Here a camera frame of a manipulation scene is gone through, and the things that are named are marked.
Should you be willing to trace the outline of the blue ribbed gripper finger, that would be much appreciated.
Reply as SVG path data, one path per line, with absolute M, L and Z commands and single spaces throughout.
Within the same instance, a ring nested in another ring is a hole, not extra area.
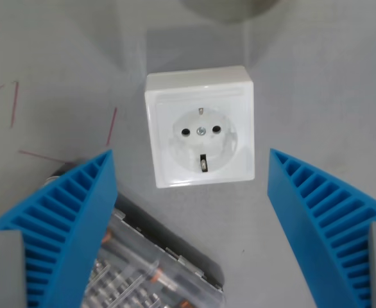
M 276 149 L 268 197 L 317 307 L 371 307 L 370 227 L 376 200 Z
M 108 150 L 0 217 L 0 231 L 22 234 L 28 307 L 80 307 L 116 199 Z

